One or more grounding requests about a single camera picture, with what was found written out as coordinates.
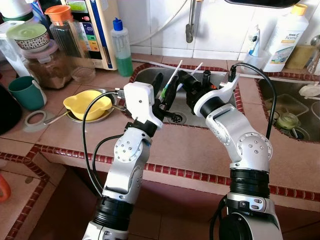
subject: glass jar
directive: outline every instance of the glass jar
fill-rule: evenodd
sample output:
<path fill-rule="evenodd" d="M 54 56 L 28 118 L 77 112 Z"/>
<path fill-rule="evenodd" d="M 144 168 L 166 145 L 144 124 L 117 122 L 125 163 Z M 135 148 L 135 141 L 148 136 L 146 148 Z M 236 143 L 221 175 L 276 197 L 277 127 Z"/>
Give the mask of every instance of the glass jar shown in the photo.
<path fill-rule="evenodd" d="M 54 40 L 40 52 L 21 50 L 25 57 L 24 66 L 44 88 L 60 89 L 71 80 L 72 69 L 64 52 L 58 49 Z"/>
<path fill-rule="evenodd" d="M 72 78 L 79 83 L 91 82 L 96 76 L 96 70 L 83 39 L 80 24 L 71 14 L 71 7 L 52 6 L 45 11 L 45 14 L 51 19 L 50 31 L 54 40 L 69 59 Z"/>

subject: floor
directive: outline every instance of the floor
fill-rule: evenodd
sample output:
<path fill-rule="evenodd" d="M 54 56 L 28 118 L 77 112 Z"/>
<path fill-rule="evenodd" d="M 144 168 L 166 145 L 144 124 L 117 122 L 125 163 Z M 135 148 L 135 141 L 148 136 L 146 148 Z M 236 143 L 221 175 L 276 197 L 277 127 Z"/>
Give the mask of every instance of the floor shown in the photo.
<path fill-rule="evenodd" d="M 100 177 L 103 181 L 106 174 Z M 85 169 L 69 168 L 29 240 L 82 239 L 99 201 L 88 184 Z M 129 240 L 207 240 L 209 219 L 221 197 L 144 181 L 131 215 Z M 281 206 L 276 212 L 284 240 L 320 239 L 319 212 Z"/>

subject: countertop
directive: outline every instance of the countertop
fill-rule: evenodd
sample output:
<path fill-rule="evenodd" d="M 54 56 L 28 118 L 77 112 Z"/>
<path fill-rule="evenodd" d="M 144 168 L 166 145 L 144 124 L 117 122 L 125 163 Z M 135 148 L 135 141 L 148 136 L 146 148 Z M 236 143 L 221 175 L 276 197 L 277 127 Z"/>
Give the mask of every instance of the countertop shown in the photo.
<path fill-rule="evenodd" d="M 164 64 L 178 64 L 180 60 L 177 57 L 142 54 L 134 54 L 132 58 Z M 183 58 L 183 64 L 186 65 L 197 65 L 200 62 L 203 62 L 203 66 L 223 69 L 228 69 L 234 63 Z M 134 62 L 133 67 L 137 68 L 141 64 Z M 3 77 L 0 82 L 4 85 L 8 85 L 16 76 L 11 69 L 1 70 L 1 73 Z M 96 87 L 121 88 L 128 82 L 129 77 L 122 77 L 116 71 L 97 69 L 96 78 L 89 84 L 72 81 L 60 90 L 45 89 L 48 102 L 43 109 L 57 115 L 65 111 L 63 100 L 68 96 Z M 239 90 L 246 117 L 258 132 L 265 134 L 268 121 L 254 78 L 241 77 Z M 85 160 L 80 156 L 83 151 L 81 123 L 73 122 L 65 116 L 41 131 L 26 133 L 22 128 L 27 114 L 29 112 L 25 111 L 23 119 L 14 128 L 0 136 L 0 152 L 32 156 L 37 150 L 43 152 L 49 161 L 85 166 Z M 127 122 L 131 120 L 114 110 L 104 121 L 86 124 L 88 152 L 93 153 L 94 147 L 102 139 L 123 133 Z M 105 160 L 104 163 L 98 163 L 98 170 L 109 169 L 111 158 L 105 156 L 113 156 L 115 141 L 101 148 L 99 154 Z M 320 144 L 288 138 L 275 128 L 271 131 L 270 141 L 273 146 L 270 161 L 271 198 L 278 205 L 320 212 Z M 144 178 L 225 194 L 229 189 L 229 164 L 227 151 L 209 130 L 165 124 L 153 137 Z"/>

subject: metal plate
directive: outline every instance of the metal plate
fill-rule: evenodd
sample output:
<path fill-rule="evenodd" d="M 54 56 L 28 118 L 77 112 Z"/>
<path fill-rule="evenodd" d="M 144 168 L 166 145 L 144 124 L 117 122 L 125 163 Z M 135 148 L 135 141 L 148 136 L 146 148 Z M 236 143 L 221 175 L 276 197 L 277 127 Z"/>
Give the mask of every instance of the metal plate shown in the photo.
<path fill-rule="evenodd" d="M 104 94 L 107 92 L 106 89 L 103 89 L 103 88 L 92 88 L 92 89 L 87 89 L 85 91 L 88 91 L 88 90 L 95 90 L 95 91 L 99 91 L 100 93 Z M 111 99 L 111 102 L 112 104 L 116 105 L 117 104 L 117 97 L 113 94 L 108 94 L 106 95 L 107 97 L 109 97 Z M 111 107 L 110 109 L 106 110 L 104 112 L 104 114 L 102 116 L 100 116 L 99 118 L 97 119 L 94 119 L 94 120 L 90 120 L 90 121 L 85 121 L 85 123 L 97 123 L 97 122 L 100 122 L 102 120 L 104 120 L 106 117 L 108 117 L 112 112 L 113 112 L 114 108 Z M 76 118 L 75 115 L 70 111 L 69 113 L 67 113 L 67 117 L 70 118 L 72 121 L 76 122 L 76 123 L 82 123 L 83 121 L 80 120 L 79 118 Z"/>

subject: stainless steel sink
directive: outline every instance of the stainless steel sink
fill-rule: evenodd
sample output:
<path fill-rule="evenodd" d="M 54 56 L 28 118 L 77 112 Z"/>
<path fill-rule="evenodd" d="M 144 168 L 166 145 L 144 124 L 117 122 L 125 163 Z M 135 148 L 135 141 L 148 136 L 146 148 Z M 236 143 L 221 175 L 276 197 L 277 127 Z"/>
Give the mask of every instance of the stainless steel sink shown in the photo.
<path fill-rule="evenodd" d="M 158 73 L 163 74 L 163 83 L 161 85 L 160 91 L 157 94 L 157 98 L 160 96 L 162 89 L 167 84 L 169 78 L 173 74 L 174 70 L 170 68 L 162 68 L 162 67 L 151 67 L 141 70 L 135 78 L 135 81 L 151 84 L 154 80 L 155 76 Z M 202 82 L 202 73 L 194 74 L 194 77 Z M 213 85 L 219 86 L 221 82 L 224 81 L 225 74 L 217 74 L 212 73 L 210 77 L 210 81 Z M 236 107 L 236 100 L 234 95 L 232 95 L 229 103 Z M 191 113 L 190 108 L 186 103 L 186 92 L 183 88 L 181 88 L 177 93 L 175 100 L 169 110 L 172 113 L 178 115 L 175 119 L 168 119 L 165 118 L 164 122 L 168 123 L 175 123 L 175 124 L 185 124 L 185 125 L 192 125 L 192 126 L 199 126 L 199 127 L 207 127 L 205 123 L 205 119 L 201 117 L 197 117 Z"/>
<path fill-rule="evenodd" d="M 304 141 L 320 141 L 320 120 L 311 111 L 312 104 L 318 102 L 318 100 L 305 99 L 299 94 L 299 90 L 306 84 L 284 81 L 272 81 L 272 83 L 278 96 L 283 94 L 290 95 L 291 97 L 295 98 L 300 103 L 308 107 L 307 112 L 297 116 L 301 123 L 301 125 L 296 128 L 298 138 Z M 266 101 L 272 98 L 271 89 L 266 81 L 261 79 L 259 80 L 258 85 L 260 87 L 263 100 Z M 291 130 L 282 129 L 281 131 L 287 136 L 295 138 Z"/>

